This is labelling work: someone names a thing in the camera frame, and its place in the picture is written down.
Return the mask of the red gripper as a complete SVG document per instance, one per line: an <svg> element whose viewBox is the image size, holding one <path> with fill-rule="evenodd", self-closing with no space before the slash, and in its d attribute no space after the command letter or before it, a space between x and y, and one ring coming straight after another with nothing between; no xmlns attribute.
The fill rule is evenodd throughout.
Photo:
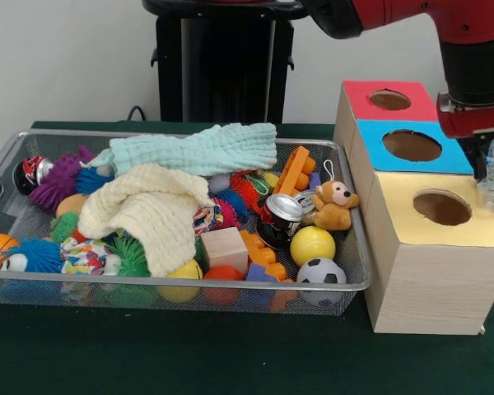
<svg viewBox="0 0 494 395"><path fill-rule="evenodd" d="M494 106L468 107L456 104L447 93L437 97L436 110L445 135L449 138L466 138L494 132ZM477 136L474 143L474 176L487 175L488 139Z"/></svg>

